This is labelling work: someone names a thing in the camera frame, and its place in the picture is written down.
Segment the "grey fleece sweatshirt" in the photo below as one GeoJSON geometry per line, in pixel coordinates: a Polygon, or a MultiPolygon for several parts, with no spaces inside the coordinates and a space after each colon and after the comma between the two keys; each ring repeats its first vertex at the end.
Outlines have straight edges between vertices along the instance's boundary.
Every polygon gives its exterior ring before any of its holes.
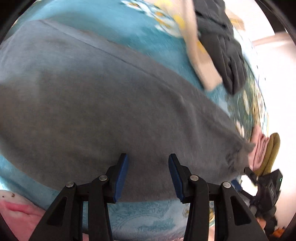
{"type": "Polygon", "coordinates": [[[170,154],[220,184],[252,149],[199,89],[130,48],[50,20],[1,44],[1,153],[50,188],[90,182],[126,153],[122,201],[168,200],[170,154]]]}

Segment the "pink bed sheet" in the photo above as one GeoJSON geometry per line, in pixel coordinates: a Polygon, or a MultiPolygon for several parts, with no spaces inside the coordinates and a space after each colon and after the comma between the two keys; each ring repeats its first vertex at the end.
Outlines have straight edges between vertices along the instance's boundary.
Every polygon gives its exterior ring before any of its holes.
{"type": "Polygon", "coordinates": [[[45,210],[25,197],[1,190],[1,215],[18,240],[29,240],[45,210]]]}

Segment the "folded pink garment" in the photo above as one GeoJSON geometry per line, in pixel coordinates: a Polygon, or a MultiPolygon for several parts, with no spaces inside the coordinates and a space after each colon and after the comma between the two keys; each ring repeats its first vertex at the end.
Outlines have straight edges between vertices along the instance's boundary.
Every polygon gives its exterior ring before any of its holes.
{"type": "Polygon", "coordinates": [[[250,143],[255,144],[255,146],[253,151],[248,154],[249,168],[252,171],[256,171],[263,163],[267,145],[269,143],[269,137],[265,136],[261,132],[261,128],[255,125],[252,129],[250,143]]]}

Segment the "folded mustard knit sweater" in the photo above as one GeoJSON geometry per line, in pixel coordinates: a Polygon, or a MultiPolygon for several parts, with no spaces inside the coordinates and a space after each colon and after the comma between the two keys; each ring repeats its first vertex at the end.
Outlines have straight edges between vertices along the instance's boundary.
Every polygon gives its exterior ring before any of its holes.
{"type": "Polygon", "coordinates": [[[269,142],[267,144],[263,162],[259,167],[259,169],[257,169],[254,172],[257,176],[264,176],[271,173],[271,169],[275,162],[276,156],[278,155],[279,149],[280,149],[280,136],[278,133],[273,133],[269,137],[269,142]]]}

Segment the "dark grey trousers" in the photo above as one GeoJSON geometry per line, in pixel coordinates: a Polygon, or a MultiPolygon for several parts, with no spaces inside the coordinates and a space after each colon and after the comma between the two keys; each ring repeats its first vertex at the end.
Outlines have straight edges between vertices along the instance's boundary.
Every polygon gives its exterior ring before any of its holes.
{"type": "Polygon", "coordinates": [[[245,85],[247,71],[241,45],[234,38],[233,25],[225,13],[224,1],[193,1],[199,39],[221,75],[230,95],[245,85]]]}

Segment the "teal floral bed blanket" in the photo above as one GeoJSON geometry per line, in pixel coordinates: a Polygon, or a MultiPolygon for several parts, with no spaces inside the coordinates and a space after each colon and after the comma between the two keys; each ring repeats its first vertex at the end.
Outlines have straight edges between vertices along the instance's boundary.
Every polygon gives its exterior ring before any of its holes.
{"type": "MultiPolygon", "coordinates": [[[[147,1],[38,1],[20,17],[4,41],[24,23],[38,20],[54,21],[97,35],[151,58],[199,89],[235,125],[228,112],[227,90],[223,85],[210,92],[203,90],[189,61],[177,23],[157,6],[147,1]]],[[[61,189],[56,190],[34,180],[1,153],[1,190],[17,193],[46,210],[61,189]]],[[[139,202],[120,199],[109,207],[113,236],[116,240],[182,238],[188,210],[189,206],[181,204],[176,196],[168,200],[139,202]]]]}

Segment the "cream yellow knit garment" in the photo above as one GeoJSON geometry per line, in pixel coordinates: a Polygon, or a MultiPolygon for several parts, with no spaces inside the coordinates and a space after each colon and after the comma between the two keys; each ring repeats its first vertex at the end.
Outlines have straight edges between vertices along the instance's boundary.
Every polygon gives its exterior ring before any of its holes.
{"type": "Polygon", "coordinates": [[[159,0],[149,1],[149,3],[163,10],[177,23],[186,44],[187,55],[202,86],[206,91],[215,89],[222,83],[222,77],[198,39],[198,25],[193,1],[159,0]]]}

